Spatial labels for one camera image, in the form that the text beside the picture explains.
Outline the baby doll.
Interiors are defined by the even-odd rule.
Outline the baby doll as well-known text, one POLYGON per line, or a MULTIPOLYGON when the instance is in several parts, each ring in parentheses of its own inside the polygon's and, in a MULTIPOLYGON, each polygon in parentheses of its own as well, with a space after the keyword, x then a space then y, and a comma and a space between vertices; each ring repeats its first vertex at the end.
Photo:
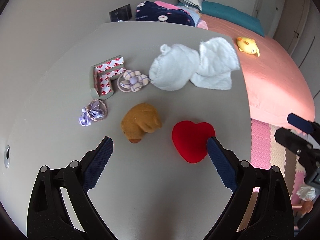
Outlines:
POLYGON ((316 198, 316 189, 312 186, 303 184, 296 192, 299 203, 292 204, 292 208, 299 215, 304 216, 313 208, 313 200, 316 198))

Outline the foam puzzle floor mat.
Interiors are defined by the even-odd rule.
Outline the foam puzzle floor mat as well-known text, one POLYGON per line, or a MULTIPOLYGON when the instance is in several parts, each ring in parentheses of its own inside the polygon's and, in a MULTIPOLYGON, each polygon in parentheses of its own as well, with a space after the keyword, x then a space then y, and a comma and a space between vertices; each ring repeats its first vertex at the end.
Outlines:
POLYGON ((291 203, 301 202, 297 191, 304 184, 305 169, 298 162, 298 156, 275 141, 277 126, 255 119, 251 120, 251 164, 268 170, 276 165, 285 179, 291 203))

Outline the pink bed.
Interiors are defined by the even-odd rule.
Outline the pink bed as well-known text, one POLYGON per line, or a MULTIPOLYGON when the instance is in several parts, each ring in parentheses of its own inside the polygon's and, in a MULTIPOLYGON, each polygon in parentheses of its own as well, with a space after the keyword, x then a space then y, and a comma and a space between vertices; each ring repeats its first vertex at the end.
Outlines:
POLYGON ((237 24, 203 14, 210 31, 229 36, 255 40, 260 55, 238 52, 247 88, 252 119, 278 127, 292 129, 287 116, 294 113, 309 121, 315 119, 315 104, 296 63, 274 39, 261 36, 237 24))

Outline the yellow plush chick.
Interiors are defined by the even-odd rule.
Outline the yellow plush chick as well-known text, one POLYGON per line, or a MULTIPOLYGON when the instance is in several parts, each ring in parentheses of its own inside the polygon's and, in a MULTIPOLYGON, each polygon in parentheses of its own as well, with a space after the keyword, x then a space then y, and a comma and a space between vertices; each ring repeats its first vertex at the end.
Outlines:
POLYGON ((237 37, 236 44, 239 51, 249 55, 256 55, 257 57, 260 56, 259 48, 254 39, 247 37, 237 37))

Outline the red plush heart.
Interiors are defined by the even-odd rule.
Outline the red plush heart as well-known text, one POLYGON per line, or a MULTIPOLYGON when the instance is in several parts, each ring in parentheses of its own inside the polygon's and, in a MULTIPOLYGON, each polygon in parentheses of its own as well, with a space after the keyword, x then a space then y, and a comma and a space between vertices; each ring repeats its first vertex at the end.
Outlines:
POLYGON ((184 120, 172 129, 171 139, 180 154, 188 163, 196 164, 207 155, 207 140, 215 136, 215 129, 207 122, 198 124, 184 120))

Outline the white fluffy cloth right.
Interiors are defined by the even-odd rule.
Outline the white fluffy cloth right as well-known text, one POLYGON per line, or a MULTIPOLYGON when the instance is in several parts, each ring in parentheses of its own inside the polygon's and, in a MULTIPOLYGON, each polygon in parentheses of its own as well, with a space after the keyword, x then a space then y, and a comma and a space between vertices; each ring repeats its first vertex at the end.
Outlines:
POLYGON ((190 81, 200 88, 230 90, 231 73, 240 69, 234 46, 223 37, 201 42, 200 65, 190 81))

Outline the white fluffy cloth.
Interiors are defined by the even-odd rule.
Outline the white fluffy cloth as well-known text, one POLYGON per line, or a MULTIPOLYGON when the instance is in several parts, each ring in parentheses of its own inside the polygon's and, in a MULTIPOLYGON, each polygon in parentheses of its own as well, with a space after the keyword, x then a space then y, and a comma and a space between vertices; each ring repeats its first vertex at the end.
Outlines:
POLYGON ((165 91, 183 88, 200 66, 199 52, 182 44, 163 44, 159 49, 149 69, 151 83, 165 91))
POLYGON ((200 88, 230 90, 231 73, 240 69, 234 46, 223 37, 201 42, 200 65, 190 81, 200 88))

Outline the brown plush bear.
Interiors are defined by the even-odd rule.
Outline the brown plush bear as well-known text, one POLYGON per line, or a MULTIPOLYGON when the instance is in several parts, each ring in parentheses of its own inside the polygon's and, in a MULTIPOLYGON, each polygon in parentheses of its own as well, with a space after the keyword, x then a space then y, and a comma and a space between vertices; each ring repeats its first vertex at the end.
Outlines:
POLYGON ((146 133, 153 133, 162 127, 157 109, 148 103, 132 107, 121 121, 121 130, 133 144, 140 142, 146 133))

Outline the teal pillow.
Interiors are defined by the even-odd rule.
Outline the teal pillow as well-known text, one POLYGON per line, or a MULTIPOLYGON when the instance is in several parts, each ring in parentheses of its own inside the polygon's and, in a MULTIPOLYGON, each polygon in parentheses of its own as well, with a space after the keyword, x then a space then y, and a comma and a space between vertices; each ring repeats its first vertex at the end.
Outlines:
POLYGON ((265 36, 261 23, 257 18, 233 7, 220 3, 204 1, 202 2, 201 12, 203 14, 220 18, 222 20, 242 26, 255 32, 256 34, 259 34, 262 37, 265 36))

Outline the white fluffy cloth left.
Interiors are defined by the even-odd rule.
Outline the white fluffy cloth left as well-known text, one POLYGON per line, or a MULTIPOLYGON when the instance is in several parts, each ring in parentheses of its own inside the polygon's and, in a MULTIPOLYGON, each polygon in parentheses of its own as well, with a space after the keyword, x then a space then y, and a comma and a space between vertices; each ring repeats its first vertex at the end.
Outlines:
POLYGON ((159 49, 149 69, 151 83, 165 91, 183 88, 200 66, 199 52, 182 44, 163 44, 159 49))

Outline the grey foam corner guard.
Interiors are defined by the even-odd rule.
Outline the grey foam corner guard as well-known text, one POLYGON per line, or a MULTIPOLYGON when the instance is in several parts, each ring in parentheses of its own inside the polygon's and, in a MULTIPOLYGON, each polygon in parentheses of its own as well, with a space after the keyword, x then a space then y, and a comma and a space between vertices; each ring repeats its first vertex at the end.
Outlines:
POLYGON ((121 55, 93 65, 89 70, 89 88, 93 99, 106 100, 114 94, 112 81, 126 71, 121 55))

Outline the light blue knitted blanket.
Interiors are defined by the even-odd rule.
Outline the light blue knitted blanket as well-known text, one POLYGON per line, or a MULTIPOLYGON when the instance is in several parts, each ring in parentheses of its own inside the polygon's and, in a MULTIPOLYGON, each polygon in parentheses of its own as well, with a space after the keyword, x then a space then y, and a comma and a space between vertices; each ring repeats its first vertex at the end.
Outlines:
POLYGON ((185 12, 187 12, 191 18, 194 21, 195 26, 197 26, 200 22, 201 19, 201 14, 199 13, 199 11, 195 8, 191 8, 191 7, 182 7, 182 10, 184 10, 185 12))

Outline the pink folded clothing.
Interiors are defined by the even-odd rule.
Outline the pink folded clothing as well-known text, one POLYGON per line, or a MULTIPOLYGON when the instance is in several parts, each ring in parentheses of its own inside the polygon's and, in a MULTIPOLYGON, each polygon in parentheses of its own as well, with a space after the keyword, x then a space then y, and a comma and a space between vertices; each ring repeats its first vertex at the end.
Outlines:
POLYGON ((179 7, 176 5, 170 4, 170 3, 165 3, 162 1, 155 1, 155 4, 159 7, 164 7, 165 9, 170 9, 170 10, 180 10, 179 7))

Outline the navy patterned blanket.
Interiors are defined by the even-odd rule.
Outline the navy patterned blanket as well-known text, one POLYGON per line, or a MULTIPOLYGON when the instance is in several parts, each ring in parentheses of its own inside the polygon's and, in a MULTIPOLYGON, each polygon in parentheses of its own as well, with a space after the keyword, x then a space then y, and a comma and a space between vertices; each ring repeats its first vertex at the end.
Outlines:
POLYGON ((137 21, 175 23, 195 27, 191 16, 182 10, 170 10, 157 6, 154 2, 144 1, 136 7, 137 21))

